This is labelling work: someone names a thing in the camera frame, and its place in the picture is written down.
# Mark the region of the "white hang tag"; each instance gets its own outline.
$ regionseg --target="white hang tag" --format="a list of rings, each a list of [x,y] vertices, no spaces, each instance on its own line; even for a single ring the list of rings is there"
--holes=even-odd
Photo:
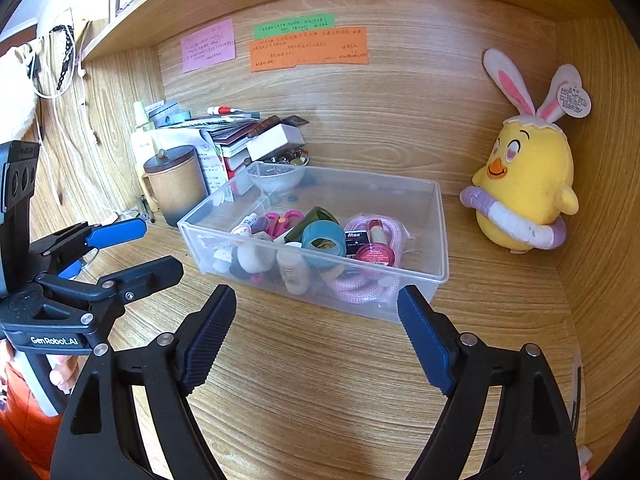
[[[562,111],[576,119],[591,112],[591,99],[584,88],[575,83],[564,83],[558,89],[558,104]]]

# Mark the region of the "pink hose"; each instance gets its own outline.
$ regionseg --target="pink hose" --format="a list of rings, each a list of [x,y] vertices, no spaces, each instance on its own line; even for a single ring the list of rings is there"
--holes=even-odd
[[[397,267],[404,249],[406,240],[406,230],[404,226],[393,218],[380,215],[360,215],[352,218],[344,227],[345,231],[366,231],[369,221],[380,220],[385,231],[386,239],[389,240],[389,247],[396,255],[394,267]],[[378,280],[372,280],[362,274],[347,275],[331,280],[327,285],[333,290],[336,298],[346,303],[361,304],[369,301],[387,302],[392,299],[398,291],[400,279],[395,278],[390,286],[382,286]]]

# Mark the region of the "bunny ear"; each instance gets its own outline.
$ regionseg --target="bunny ear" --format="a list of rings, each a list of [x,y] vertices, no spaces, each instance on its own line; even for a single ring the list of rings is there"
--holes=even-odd
[[[507,96],[507,99],[514,105],[521,115],[533,115],[536,109],[527,91],[527,86],[520,75],[520,72],[513,64],[513,61],[500,50],[490,48],[484,53],[482,59],[487,73]]]
[[[556,70],[556,74],[551,80],[549,94],[547,94],[545,102],[542,103],[542,106],[536,114],[547,123],[555,123],[564,115],[564,112],[558,103],[558,89],[565,83],[574,83],[579,87],[582,86],[580,72],[578,72],[578,69],[575,66],[570,64],[562,65],[558,70]]]

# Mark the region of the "mug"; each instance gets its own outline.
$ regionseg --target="mug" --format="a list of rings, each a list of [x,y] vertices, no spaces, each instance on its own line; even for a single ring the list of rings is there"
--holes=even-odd
[[[143,168],[142,183],[146,193],[158,202],[164,219],[173,227],[207,197],[198,154],[193,146],[159,150]]]

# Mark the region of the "pink inner ear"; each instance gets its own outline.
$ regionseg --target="pink inner ear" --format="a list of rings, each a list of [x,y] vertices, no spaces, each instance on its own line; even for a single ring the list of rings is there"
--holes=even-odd
[[[498,70],[498,79],[500,80],[504,91],[507,92],[507,94],[510,95],[511,98],[519,102],[520,106],[524,110],[524,113],[526,113],[527,115],[533,115],[533,110],[529,106],[529,103],[527,103],[527,101],[524,99],[517,86],[507,75],[507,73],[503,70]]]
[[[563,84],[568,83],[568,81],[562,81],[559,85],[558,88],[560,88]],[[545,106],[542,110],[538,111],[538,116],[542,119],[544,119],[545,121],[548,120],[549,118],[549,114],[551,112],[553,112],[554,110],[556,110],[556,108],[559,108],[560,105],[558,104],[558,96],[554,96],[554,100],[551,101],[547,106]]]

